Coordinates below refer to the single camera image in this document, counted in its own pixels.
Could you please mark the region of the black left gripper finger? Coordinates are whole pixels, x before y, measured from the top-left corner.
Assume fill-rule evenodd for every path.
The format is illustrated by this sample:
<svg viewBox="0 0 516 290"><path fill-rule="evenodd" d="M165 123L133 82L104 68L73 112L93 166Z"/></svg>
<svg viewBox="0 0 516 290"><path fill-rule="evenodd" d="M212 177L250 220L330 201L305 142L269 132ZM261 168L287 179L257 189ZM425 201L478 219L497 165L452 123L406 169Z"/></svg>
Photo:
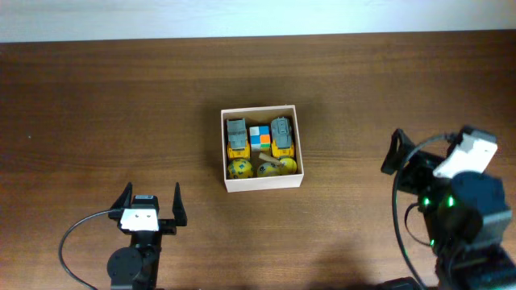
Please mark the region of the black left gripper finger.
<svg viewBox="0 0 516 290"><path fill-rule="evenodd" d="M178 182L174 189L172 211L176 226L187 226L188 218L181 198L181 187Z"/></svg>
<svg viewBox="0 0 516 290"><path fill-rule="evenodd" d="M131 206L132 183L128 182L122 194L110 207L111 209L126 209Z"/></svg>

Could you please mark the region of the yellow ball with blue letters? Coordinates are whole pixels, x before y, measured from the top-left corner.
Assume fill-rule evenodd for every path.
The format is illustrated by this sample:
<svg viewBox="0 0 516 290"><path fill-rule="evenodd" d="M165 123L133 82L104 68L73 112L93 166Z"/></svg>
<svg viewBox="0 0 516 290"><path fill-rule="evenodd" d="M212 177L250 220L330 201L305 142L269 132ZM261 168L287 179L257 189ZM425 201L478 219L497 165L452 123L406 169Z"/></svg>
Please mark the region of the yellow ball with blue letters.
<svg viewBox="0 0 516 290"><path fill-rule="evenodd" d="M247 179L254 176L254 169L250 161L246 159L234 159L227 166L229 179Z"/></svg>

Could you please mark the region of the yellow grey toy dump truck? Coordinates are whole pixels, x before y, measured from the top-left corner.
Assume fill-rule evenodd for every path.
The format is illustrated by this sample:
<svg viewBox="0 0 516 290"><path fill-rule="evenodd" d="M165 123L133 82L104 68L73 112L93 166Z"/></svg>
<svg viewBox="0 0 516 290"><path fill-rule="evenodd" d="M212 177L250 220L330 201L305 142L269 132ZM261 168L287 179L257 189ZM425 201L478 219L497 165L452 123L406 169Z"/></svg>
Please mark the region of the yellow grey toy dump truck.
<svg viewBox="0 0 516 290"><path fill-rule="evenodd" d="M227 120L227 158L229 160L251 158L251 147L244 118Z"/></svg>

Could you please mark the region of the yellow wooden rattle drum toy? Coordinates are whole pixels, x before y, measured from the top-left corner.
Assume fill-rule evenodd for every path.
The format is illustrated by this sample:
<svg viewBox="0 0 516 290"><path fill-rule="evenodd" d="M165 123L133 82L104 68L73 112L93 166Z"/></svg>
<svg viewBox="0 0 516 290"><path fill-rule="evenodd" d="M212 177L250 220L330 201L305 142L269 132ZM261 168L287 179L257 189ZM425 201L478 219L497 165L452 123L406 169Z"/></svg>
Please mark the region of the yellow wooden rattle drum toy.
<svg viewBox="0 0 516 290"><path fill-rule="evenodd" d="M258 158L262 161L262 164L256 170L258 177L279 176L281 174L282 163L278 159L265 153L260 153Z"/></svg>

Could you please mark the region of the yellow grey minion ball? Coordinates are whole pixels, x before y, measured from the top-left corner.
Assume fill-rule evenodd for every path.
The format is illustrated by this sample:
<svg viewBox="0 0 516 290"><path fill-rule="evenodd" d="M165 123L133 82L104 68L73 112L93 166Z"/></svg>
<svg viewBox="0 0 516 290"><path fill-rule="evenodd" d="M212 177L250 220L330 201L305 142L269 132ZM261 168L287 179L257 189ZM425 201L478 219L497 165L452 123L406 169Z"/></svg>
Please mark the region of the yellow grey minion ball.
<svg viewBox="0 0 516 290"><path fill-rule="evenodd" d="M280 159L281 166L279 167L280 173L283 176L296 174L298 171L298 165L295 159L290 157L284 157Z"/></svg>

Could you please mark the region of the small colourful puzzle cube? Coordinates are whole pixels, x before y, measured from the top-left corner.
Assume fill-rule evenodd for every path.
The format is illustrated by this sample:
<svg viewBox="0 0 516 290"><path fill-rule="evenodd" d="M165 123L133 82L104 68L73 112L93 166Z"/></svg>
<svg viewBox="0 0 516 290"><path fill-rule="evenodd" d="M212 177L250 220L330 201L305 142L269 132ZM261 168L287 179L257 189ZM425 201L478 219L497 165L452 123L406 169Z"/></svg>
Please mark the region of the small colourful puzzle cube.
<svg viewBox="0 0 516 290"><path fill-rule="evenodd" d="M253 151L268 151L271 148L269 126L251 126L249 128L249 137Z"/></svg>

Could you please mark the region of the yellow grey toy mixer truck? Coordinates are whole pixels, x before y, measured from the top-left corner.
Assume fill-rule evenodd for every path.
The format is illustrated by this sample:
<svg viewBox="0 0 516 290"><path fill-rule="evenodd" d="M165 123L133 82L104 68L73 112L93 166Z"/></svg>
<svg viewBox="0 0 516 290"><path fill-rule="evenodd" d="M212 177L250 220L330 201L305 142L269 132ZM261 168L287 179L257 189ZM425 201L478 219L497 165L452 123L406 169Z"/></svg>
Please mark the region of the yellow grey toy mixer truck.
<svg viewBox="0 0 516 290"><path fill-rule="evenodd" d="M275 118L271 121L272 155L281 159L295 156L295 146L290 121L286 117Z"/></svg>

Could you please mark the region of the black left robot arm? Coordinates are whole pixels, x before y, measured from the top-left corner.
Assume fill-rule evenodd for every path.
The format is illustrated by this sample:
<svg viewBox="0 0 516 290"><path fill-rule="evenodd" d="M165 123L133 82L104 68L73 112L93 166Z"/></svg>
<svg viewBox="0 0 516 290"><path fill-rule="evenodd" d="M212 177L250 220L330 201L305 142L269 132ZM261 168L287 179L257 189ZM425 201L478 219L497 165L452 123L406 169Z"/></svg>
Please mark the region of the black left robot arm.
<svg viewBox="0 0 516 290"><path fill-rule="evenodd" d="M158 197L134 196L131 183L110 207L108 218L131 237L130 245L116 250L107 262L111 289L156 288L162 238L188 223L179 184L173 194L173 217L160 218L159 211Z"/></svg>

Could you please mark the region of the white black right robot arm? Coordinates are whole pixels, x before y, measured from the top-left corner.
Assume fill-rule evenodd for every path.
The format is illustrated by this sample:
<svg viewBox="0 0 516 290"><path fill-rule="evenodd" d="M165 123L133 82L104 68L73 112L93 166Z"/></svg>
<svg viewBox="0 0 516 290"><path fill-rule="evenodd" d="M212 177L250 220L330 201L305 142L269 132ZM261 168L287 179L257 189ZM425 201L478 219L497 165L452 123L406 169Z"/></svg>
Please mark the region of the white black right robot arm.
<svg viewBox="0 0 516 290"><path fill-rule="evenodd" d="M436 257L439 289L513 289L515 263L502 246L513 220L501 179L485 169L497 151L497 137L473 126L443 133L415 144L396 129L381 172L392 175L394 234L409 277L379 284L380 289L425 289L404 245L399 218L399 192L417 197L408 210L422 214L428 239L423 244Z"/></svg>

